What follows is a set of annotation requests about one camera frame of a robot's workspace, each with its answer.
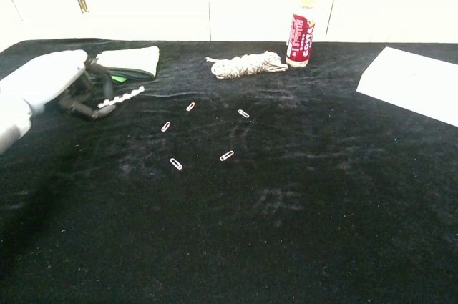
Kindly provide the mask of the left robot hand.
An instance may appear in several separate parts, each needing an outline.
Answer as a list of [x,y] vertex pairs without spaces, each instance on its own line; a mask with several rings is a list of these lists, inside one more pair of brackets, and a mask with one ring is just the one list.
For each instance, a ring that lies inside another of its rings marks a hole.
[[42,113],[54,99],[70,113],[93,120],[111,114],[116,106],[93,109],[85,104],[95,93],[88,78],[100,76],[104,98],[114,98],[110,70],[81,50],[52,52],[35,57],[0,80],[0,102],[8,105],[25,103],[32,114]]

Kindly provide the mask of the black velvet tablecloth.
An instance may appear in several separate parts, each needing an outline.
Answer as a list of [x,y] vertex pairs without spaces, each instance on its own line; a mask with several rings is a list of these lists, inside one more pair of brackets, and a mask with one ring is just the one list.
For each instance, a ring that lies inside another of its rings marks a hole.
[[356,91],[383,47],[220,81],[284,45],[162,41],[107,118],[50,104],[0,155],[0,304],[458,304],[458,128]]

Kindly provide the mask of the red label drink bottle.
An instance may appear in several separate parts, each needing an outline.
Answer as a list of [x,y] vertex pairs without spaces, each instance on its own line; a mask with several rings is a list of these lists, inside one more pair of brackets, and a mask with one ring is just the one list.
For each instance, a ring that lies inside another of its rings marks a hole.
[[316,26],[314,7],[316,0],[299,0],[293,10],[286,50],[286,63],[290,67],[306,67],[311,58],[313,34]]

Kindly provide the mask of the white cardboard box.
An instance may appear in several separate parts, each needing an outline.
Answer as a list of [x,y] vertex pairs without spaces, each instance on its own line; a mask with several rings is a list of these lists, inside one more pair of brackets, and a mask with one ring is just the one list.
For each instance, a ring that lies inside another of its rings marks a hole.
[[356,91],[458,127],[458,64],[385,47]]

